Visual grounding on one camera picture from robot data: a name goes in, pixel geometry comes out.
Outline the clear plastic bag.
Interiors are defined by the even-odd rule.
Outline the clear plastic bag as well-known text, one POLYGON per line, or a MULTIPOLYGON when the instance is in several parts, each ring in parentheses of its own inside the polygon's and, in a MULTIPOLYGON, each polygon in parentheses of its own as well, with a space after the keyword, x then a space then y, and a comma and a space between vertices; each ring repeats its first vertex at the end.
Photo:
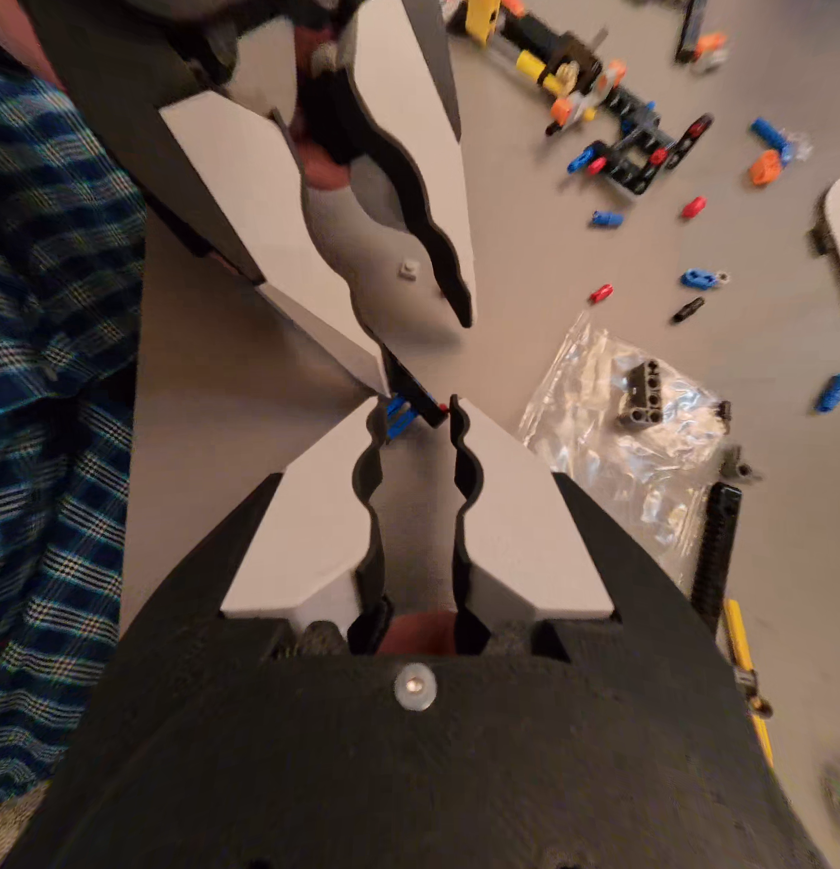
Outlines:
POLYGON ((721 402, 585 312, 535 390, 517 438, 566 473, 689 592, 708 492, 726 445, 721 402), (628 375, 648 362, 660 367, 660 421, 628 427, 620 420, 628 375))

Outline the person's left hand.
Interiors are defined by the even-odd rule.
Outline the person's left hand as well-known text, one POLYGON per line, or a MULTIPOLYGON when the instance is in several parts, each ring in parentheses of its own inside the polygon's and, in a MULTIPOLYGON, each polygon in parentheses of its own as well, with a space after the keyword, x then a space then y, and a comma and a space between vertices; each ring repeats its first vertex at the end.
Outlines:
POLYGON ((338 164, 326 148, 314 142, 300 143, 297 148, 306 183, 311 189, 336 191, 349 187, 349 165, 338 164))

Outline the blue plaid shirt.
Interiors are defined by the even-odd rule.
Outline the blue plaid shirt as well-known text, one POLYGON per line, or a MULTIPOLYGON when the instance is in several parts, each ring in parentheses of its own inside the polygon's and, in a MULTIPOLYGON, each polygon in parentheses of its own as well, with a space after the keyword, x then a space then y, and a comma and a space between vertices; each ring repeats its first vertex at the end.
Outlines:
POLYGON ((119 641, 145 219, 69 98, 0 67, 0 805, 119 641))

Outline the long black lego beam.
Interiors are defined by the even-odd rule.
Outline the long black lego beam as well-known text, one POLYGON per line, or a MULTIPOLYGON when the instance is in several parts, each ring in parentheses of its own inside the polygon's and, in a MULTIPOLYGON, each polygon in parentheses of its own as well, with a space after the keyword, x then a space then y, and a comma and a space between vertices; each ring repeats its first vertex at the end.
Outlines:
MULTIPOLYGON (((381 344, 382 360, 384 370, 389 386, 390 398, 395 396, 405 397, 417 416, 417 419, 423 419, 426 424, 436 429, 447 420, 448 415, 443 415, 438 408, 437 402, 425 388, 414 378, 404 365, 396 358, 396 356, 384 345, 381 344)), ((407 411, 408 407, 404 407, 403 412, 407 411)), ((386 425, 392 418, 386 417, 386 425)))

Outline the black lego gear rack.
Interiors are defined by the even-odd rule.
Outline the black lego gear rack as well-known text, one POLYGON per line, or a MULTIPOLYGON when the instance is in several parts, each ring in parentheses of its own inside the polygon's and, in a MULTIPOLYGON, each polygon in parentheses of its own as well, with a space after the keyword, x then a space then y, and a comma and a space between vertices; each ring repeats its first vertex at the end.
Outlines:
POLYGON ((707 499, 690 601, 713 635, 717 633, 726 597, 742 497, 742 490, 738 487, 717 482, 711 487, 707 499))

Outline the dark grey angled lego beam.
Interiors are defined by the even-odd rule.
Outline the dark grey angled lego beam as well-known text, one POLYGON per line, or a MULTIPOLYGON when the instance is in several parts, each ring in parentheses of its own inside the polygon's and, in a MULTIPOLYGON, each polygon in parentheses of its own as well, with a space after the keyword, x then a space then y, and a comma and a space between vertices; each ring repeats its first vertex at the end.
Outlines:
POLYGON ((664 420, 661 367, 646 360, 626 378, 625 403, 618 415, 621 428, 631 431, 654 428, 664 420))

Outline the dark grey lego axle connector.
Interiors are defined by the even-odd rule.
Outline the dark grey lego axle connector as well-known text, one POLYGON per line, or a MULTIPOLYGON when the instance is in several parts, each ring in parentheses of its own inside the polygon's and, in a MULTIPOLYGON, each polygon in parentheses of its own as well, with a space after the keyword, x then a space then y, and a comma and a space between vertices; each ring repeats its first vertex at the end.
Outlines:
POLYGON ((732 667, 734 680, 751 716, 768 721, 774 714, 773 705, 762 694, 759 676, 753 668, 745 669, 739 665, 732 667))

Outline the orange grey lego connector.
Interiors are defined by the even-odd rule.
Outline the orange grey lego connector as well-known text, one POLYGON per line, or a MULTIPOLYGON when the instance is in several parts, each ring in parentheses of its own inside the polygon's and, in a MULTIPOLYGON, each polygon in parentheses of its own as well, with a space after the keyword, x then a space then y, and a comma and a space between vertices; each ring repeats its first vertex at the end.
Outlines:
POLYGON ((698 38, 694 58, 693 71, 706 74, 720 68, 729 57, 728 36, 724 32, 713 32, 698 38))

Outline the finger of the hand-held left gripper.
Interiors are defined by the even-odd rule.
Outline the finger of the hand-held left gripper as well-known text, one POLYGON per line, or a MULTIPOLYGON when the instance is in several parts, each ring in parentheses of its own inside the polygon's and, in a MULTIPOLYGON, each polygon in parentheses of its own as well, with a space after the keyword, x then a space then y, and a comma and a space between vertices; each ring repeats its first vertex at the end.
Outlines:
POLYGON ((303 173, 281 127, 211 91, 160 114, 262 274, 258 293, 350 375, 391 397, 382 348, 309 233, 303 173))
POLYGON ((344 37, 360 147, 392 185, 460 325, 476 315, 475 259, 459 136, 403 2, 358 6, 344 37))

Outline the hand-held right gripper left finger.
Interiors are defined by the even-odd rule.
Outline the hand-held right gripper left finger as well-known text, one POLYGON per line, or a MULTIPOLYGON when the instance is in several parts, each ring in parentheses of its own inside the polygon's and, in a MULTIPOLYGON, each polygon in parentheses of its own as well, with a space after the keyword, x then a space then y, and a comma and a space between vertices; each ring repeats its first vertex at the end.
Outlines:
POLYGON ((367 399, 281 474, 223 597, 232 620, 283 620, 299 636, 329 623, 349 643, 384 588, 379 521, 385 405, 367 399))

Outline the lego vehicle assembly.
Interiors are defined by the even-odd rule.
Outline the lego vehicle assembly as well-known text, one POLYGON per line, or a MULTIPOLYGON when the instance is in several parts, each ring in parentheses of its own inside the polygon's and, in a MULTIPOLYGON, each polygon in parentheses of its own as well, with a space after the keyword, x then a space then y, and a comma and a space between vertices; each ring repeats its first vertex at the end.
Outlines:
POLYGON ((631 197, 642 196, 663 172, 678 168, 714 125, 704 113, 672 136, 655 103, 624 85, 626 65, 604 61, 594 43, 556 30, 524 2, 441 2, 447 32, 492 53, 548 103, 545 138, 608 114, 617 125, 610 142, 590 142, 567 165, 569 175, 604 177, 631 197))

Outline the yellow lego axle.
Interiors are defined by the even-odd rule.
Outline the yellow lego axle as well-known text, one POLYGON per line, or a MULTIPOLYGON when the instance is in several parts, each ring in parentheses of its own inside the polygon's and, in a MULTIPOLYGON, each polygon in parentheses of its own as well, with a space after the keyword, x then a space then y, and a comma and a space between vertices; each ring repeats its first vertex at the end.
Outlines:
MULTIPOLYGON (((731 665, 739 665, 741 668, 753 668, 756 670, 751 657, 751 646, 747 638, 740 603, 733 599, 725 599, 723 604, 723 621, 731 665)), ((764 721, 753 717, 749 713, 749 710, 748 714, 762 749, 764 759, 767 765, 773 769, 774 755, 768 729, 769 720, 764 721)))

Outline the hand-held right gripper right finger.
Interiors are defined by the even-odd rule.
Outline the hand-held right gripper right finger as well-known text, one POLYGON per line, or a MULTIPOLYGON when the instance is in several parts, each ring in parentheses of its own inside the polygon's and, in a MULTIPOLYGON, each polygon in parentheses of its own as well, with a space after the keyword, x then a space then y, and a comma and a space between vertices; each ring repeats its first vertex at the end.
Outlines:
POLYGON ((452 396, 456 450, 452 588, 459 654, 480 654, 514 627, 608 621, 613 602, 554 473, 472 402, 452 396))

